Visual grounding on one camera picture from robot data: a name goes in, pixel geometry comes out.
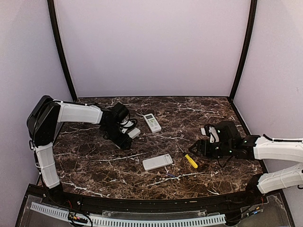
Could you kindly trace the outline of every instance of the screwdriver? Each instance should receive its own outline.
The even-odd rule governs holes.
[[[187,153],[185,153],[179,145],[178,145],[178,147],[179,147],[180,150],[183,152],[184,157],[186,157],[186,159],[189,161],[189,163],[190,163],[195,169],[197,169],[197,168],[198,168],[197,163],[196,163],[196,162],[195,162]]]

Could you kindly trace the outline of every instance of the brown marble surface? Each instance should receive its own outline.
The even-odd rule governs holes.
[[[232,159],[226,168],[220,168],[216,160],[190,154],[198,164],[194,169],[179,149],[187,151],[202,139],[200,127],[207,123],[233,120],[244,136],[226,98],[117,97],[82,98],[79,102],[97,102],[103,107],[125,104],[138,119],[141,134],[130,150],[119,150],[102,138],[98,125],[65,123],[54,146],[54,157],[66,192],[121,199],[194,198],[242,191],[254,174],[262,172],[258,161]],[[162,131],[150,132],[142,117],[148,113],[156,116]],[[170,154],[174,164],[144,170],[144,159],[163,154]]]

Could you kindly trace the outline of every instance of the screwdriver handle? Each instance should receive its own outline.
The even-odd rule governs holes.
[[[198,168],[197,163],[196,163],[188,154],[186,154],[185,157],[187,158],[187,160],[189,161],[189,163],[190,163],[195,169]]]

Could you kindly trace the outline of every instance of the white panel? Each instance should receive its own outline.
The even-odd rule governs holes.
[[[303,1],[258,1],[255,25],[235,103],[254,134],[303,137]],[[269,171],[295,163],[266,160]],[[303,194],[285,190],[296,226]]]
[[[228,96],[250,0],[56,0],[77,95]]]
[[[0,6],[0,226],[15,226],[38,171],[26,120],[43,95],[69,101],[47,1],[1,0]]]

